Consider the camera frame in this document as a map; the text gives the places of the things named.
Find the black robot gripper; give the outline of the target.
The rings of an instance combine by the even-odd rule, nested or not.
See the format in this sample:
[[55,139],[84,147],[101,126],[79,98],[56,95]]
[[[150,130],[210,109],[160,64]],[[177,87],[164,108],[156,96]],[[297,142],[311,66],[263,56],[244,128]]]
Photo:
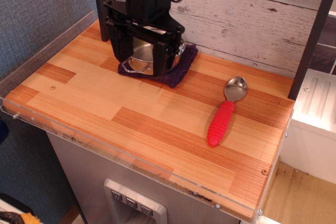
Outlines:
[[115,58],[124,62],[134,53],[133,39],[154,44],[153,76],[172,69],[185,28],[170,16],[172,3],[182,0],[106,0],[107,27]]

